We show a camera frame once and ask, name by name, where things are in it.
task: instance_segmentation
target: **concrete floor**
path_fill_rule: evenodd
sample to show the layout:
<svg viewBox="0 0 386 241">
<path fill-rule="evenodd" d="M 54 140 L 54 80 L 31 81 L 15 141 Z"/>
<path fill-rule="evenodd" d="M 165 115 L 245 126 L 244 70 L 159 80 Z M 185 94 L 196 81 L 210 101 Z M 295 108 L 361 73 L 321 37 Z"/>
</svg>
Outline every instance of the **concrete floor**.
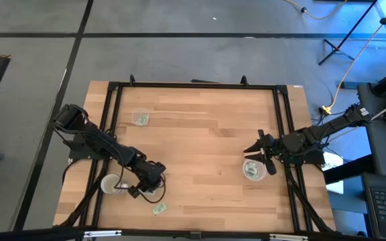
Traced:
<svg viewBox="0 0 386 241">
<path fill-rule="evenodd" d="M 298 3 L 316 15 L 337 4 Z M 314 21 L 282 0 L 100 0 L 94 2 L 86 32 L 346 33 L 368 5 L 348 3 L 333 17 Z M 0 0 L 0 31 L 75 32 L 85 6 L 85 0 Z M 373 33 L 378 22 L 372 9 L 356 32 Z M 0 231 L 12 224 L 73 41 L 0 39 L 0 54 L 13 56 L 0 85 L 0 152 L 6 154 L 0 161 Z M 348 41 L 343 50 L 355 56 L 364 44 Z M 64 102 L 82 105 L 91 80 L 126 81 L 130 74 L 139 82 L 197 78 L 226 83 L 246 75 L 250 83 L 303 85 L 311 117 L 318 118 L 316 109 L 330 104 L 350 64 L 344 56 L 333 56 L 318 66 L 329 51 L 321 39 L 83 39 Z M 379 40 L 365 50 L 346 80 L 375 82 L 384 76 L 386 41 Z M 355 90 L 341 90 L 333 111 L 356 102 Z M 330 148 L 347 159 L 370 153 L 362 129 L 335 140 Z M 68 148 L 53 138 L 25 228 L 52 225 L 67 156 Z M 358 222 L 353 215 L 335 216 L 345 217 L 338 218 L 339 223 Z"/>
</svg>

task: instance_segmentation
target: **clear plastic cup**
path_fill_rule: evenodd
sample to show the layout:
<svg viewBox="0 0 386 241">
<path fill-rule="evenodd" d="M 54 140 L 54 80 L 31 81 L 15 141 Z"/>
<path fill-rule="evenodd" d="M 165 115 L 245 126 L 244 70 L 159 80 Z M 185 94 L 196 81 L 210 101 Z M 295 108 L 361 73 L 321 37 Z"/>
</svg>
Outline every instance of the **clear plastic cup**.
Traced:
<svg viewBox="0 0 386 241">
<path fill-rule="evenodd" d="M 101 181 L 101 189 L 105 194 L 115 195 L 121 194 L 127 191 L 127 189 L 117 189 L 115 188 L 116 184 L 119 182 L 120 176 L 117 174 L 108 174 L 104 176 Z M 118 187 L 128 188 L 129 185 L 127 183 L 119 183 Z"/>
<path fill-rule="evenodd" d="M 132 112 L 132 123 L 139 127 L 144 127 L 148 124 L 149 116 L 150 112 L 147 109 L 135 109 Z"/>
<path fill-rule="evenodd" d="M 250 159 L 244 161 L 242 170 L 245 177 L 251 181 L 260 181 L 267 173 L 266 166 L 263 163 Z"/>
</svg>

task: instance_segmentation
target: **tripod stand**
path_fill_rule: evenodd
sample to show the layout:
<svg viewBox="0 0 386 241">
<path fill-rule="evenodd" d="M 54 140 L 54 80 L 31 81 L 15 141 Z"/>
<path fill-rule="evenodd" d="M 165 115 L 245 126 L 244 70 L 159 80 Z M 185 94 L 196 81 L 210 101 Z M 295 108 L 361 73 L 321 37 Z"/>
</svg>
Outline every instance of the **tripod stand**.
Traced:
<svg viewBox="0 0 386 241">
<path fill-rule="evenodd" d="M 324 42 L 326 42 L 329 46 L 332 47 L 332 51 L 324 58 L 322 59 L 318 65 L 322 65 L 328 58 L 333 56 L 334 54 L 342 54 L 346 57 L 348 57 L 350 60 L 354 60 L 353 57 L 351 57 L 349 54 L 342 52 L 340 50 L 340 47 L 342 47 L 342 44 L 348 39 L 348 37 L 352 34 L 352 32 L 355 30 L 355 28 L 360 24 L 360 22 L 365 18 L 368 12 L 370 12 L 370 9 L 375 5 L 377 0 L 374 0 L 372 4 L 370 4 L 369 8 L 363 13 L 363 16 L 360 17 L 360 19 L 355 23 L 354 27 L 349 31 L 349 33 L 345 36 L 345 38 L 341 41 L 341 43 L 338 46 L 335 46 L 334 44 L 330 43 L 327 39 L 324 39 Z"/>
</svg>

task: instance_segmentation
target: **black cable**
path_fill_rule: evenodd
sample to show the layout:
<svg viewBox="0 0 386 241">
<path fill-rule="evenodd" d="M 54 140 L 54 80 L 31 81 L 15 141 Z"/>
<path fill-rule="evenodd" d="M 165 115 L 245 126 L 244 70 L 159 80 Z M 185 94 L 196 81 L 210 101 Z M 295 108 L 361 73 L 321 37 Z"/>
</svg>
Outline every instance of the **black cable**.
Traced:
<svg viewBox="0 0 386 241">
<path fill-rule="evenodd" d="M 321 114 L 320 121 L 318 121 L 318 123 L 317 123 L 316 125 L 317 125 L 317 126 L 321 125 L 321 123 L 324 121 L 324 118 L 326 118 L 326 116 L 324 116 L 323 114 Z"/>
<path fill-rule="evenodd" d="M 151 201 L 150 199 L 148 199 L 148 198 L 146 198 L 145 197 L 145 195 L 142 193 L 142 192 L 139 192 L 139 194 L 141 194 L 141 196 L 147 201 L 147 202 L 149 202 L 149 203 L 151 203 L 151 204 L 156 204 L 156 203 L 158 203 L 158 202 L 160 202 L 163 198 L 164 198 L 164 196 L 165 196 L 165 193 L 166 193 L 166 179 L 164 179 L 164 178 L 160 178 L 162 181 L 163 181 L 163 183 L 164 183 L 164 185 L 163 185 L 163 188 L 164 188 L 164 192 L 162 193 L 162 196 L 158 199 L 158 200 L 156 200 L 156 201 Z"/>
<path fill-rule="evenodd" d="M 337 115 L 337 114 L 343 114 L 343 113 L 345 113 L 345 111 L 341 111 L 341 112 L 333 113 L 333 114 L 327 114 L 327 115 Z"/>
<path fill-rule="evenodd" d="M 317 123 L 320 122 L 320 120 L 317 120 L 317 119 L 315 119 L 315 118 L 311 118 L 311 121 L 316 121 Z"/>
<path fill-rule="evenodd" d="M 164 189 L 164 192 L 162 193 L 162 196 L 156 200 L 156 201 L 151 201 L 150 199 L 146 198 L 146 196 L 141 192 L 139 191 L 138 193 L 143 197 L 143 199 L 151 204 L 156 204 L 158 202 L 160 202 L 164 196 L 165 196 L 165 193 L 166 193 L 166 177 L 164 177 L 165 175 L 162 173 L 163 177 L 160 177 L 161 181 L 163 182 L 163 185 L 160 186 L 159 188 L 163 187 Z M 114 187 L 115 189 L 125 189 L 125 190 L 130 190 L 131 187 Z"/>
<path fill-rule="evenodd" d="M 79 159 L 73 159 L 72 162 L 65 167 L 65 170 L 64 170 L 64 173 L 62 174 L 62 185 L 64 185 L 64 182 L 65 182 L 65 175 L 66 175 L 66 172 L 67 170 L 72 166 L 74 165 L 77 161 L 79 161 Z"/>
<path fill-rule="evenodd" d="M 320 137 L 320 140 L 318 141 L 318 144 L 321 143 L 322 139 L 324 138 L 324 136 L 326 135 L 327 131 L 331 128 L 332 126 L 329 125 L 326 130 L 324 130 L 324 132 L 322 133 L 321 137 Z"/>
<path fill-rule="evenodd" d="M 342 157 L 341 155 L 339 155 L 336 151 L 333 151 L 332 149 L 328 148 L 328 146 L 325 147 L 325 148 L 327 148 L 329 151 L 333 152 L 334 154 L 336 154 L 336 155 L 338 155 L 340 158 L 342 158 L 343 162 L 348 163 L 348 161 L 345 161 L 345 160 L 343 159 L 343 157 Z"/>
<path fill-rule="evenodd" d="M 121 179 L 123 178 L 124 172 L 125 172 L 125 167 L 123 165 L 121 165 L 120 178 L 119 178 L 119 181 L 114 185 L 115 189 L 119 188 L 118 185 L 121 183 Z"/>
</svg>

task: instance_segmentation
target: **wooden table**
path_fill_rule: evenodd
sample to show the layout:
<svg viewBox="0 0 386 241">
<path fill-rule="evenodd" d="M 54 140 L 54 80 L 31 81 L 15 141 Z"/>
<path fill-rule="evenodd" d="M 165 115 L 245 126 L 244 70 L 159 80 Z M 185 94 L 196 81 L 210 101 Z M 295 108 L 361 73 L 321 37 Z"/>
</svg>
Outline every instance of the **wooden table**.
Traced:
<svg viewBox="0 0 386 241">
<path fill-rule="evenodd" d="M 107 86 L 108 82 L 92 81 L 84 103 L 91 121 L 97 125 Z M 288 91 L 295 128 L 310 126 L 304 89 L 288 86 Z M 136 108 L 150 111 L 146 127 L 131 123 L 131 114 Z M 141 197 L 104 195 L 99 228 L 293 232 L 283 165 L 274 160 L 277 173 L 267 174 L 258 182 L 249 181 L 243 175 L 243 149 L 257 140 L 257 129 L 278 138 L 270 90 L 123 88 L 117 140 L 166 166 L 167 190 L 162 202 L 168 209 L 154 216 L 152 208 L 156 204 L 149 204 Z M 67 172 L 54 224 L 63 222 L 82 199 L 89 169 L 90 160 L 84 160 Z M 322 172 L 313 165 L 304 165 L 303 170 L 310 203 L 334 229 Z M 110 164 L 109 173 L 119 175 L 120 171 L 115 161 Z M 137 183 L 131 173 L 125 171 L 124 175 L 128 183 Z M 160 195 L 159 189 L 155 199 Z M 86 224 L 90 224 L 93 207 L 94 201 L 89 206 Z M 298 200 L 297 207 L 304 229 L 302 205 Z"/>
</svg>

